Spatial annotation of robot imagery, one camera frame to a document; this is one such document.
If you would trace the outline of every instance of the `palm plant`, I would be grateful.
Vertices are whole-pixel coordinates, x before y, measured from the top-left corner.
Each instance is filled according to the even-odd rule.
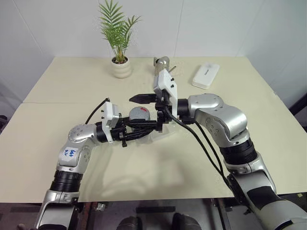
[[[105,36],[105,39],[109,41],[111,48],[115,54],[115,62],[122,64],[126,62],[125,52],[128,48],[131,28],[140,20],[140,16],[132,16],[125,19],[123,12],[119,10],[122,6],[118,6],[118,2],[113,4],[105,0],[105,6],[99,4],[101,19],[101,33]]]

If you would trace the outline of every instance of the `robotic arm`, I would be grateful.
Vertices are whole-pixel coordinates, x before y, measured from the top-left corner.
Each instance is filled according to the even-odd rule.
[[[126,147],[126,141],[144,137],[153,130],[162,132],[163,124],[177,116],[186,125],[197,121],[209,131],[230,172],[227,186],[240,204],[255,213],[265,229],[306,229],[307,213],[276,195],[274,182],[250,139],[247,118],[242,111],[226,105],[215,94],[178,99],[177,85],[165,68],[156,73],[153,88],[155,94],[138,94],[130,101],[155,103],[157,121],[147,116],[122,118],[117,106],[106,99],[102,122],[78,125],[69,132],[35,223],[37,229],[74,229],[80,182],[95,146],[116,140]]]

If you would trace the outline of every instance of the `beige table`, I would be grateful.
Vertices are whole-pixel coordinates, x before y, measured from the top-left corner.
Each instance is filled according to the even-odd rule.
[[[84,123],[106,97],[127,115],[136,106],[130,97],[152,92],[152,58],[131,60],[133,75],[120,80],[109,74],[107,59],[54,59],[0,135],[0,202],[41,202],[73,126]],[[206,91],[189,84],[205,61],[221,66]],[[279,194],[307,191],[307,135],[246,58],[172,58],[173,65],[180,98],[213,92],[246,113],[251,138]],[[147,108],[154,117],[154,105]],[[100,116],[96,113],[92,122]],[[232,196],[196,140],[181,127],[174,129],[153,143],[94,149],[80,201]]]

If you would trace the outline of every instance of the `white wall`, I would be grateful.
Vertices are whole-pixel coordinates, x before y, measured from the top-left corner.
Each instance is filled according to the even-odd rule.
[[[142,15],[129,57],[247,56],[287,106],[307,91],[306,0],[119,3]],[[97,0],[1,0],[0,114],[13,114],[54,56],[111,57],[98,16]]]

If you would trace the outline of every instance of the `white flower pot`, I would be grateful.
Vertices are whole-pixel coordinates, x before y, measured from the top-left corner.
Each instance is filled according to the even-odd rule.
[[[130,64],[130,60],[126,57],[127,61],[123,64],[117,64],[114,63],[112,58],[111,61],[111,68],[112,68],[112,73],[115,77],[117,78],[126,78],[129,77],[132,73],[132,68]]]

